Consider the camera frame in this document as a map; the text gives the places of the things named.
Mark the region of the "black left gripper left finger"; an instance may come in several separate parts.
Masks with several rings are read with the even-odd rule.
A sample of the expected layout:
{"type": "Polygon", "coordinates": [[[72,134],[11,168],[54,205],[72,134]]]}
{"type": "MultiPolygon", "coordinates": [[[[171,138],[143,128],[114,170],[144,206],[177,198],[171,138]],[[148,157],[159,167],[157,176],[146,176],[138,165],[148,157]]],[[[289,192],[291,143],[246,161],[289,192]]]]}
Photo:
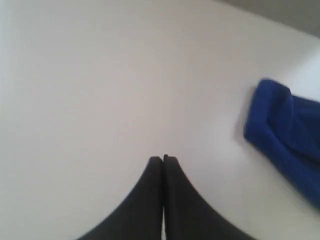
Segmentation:
{"type": "Polygon", "coordinates": [[[160,240],[163,224],[163,161],[151,157],[122,203],[81,240],[160,240]]]}

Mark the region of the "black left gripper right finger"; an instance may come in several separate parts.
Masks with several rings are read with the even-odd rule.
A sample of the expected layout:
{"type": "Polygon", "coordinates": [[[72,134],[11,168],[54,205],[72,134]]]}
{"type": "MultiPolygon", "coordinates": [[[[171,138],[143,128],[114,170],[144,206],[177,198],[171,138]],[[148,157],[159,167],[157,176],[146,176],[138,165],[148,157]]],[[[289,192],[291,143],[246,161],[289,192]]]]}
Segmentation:
{"type": "Polygon", "coordinates": [[[168,240],[251,240],[193,187],[174,156],[163,156],[163,206],[168,240]]]}

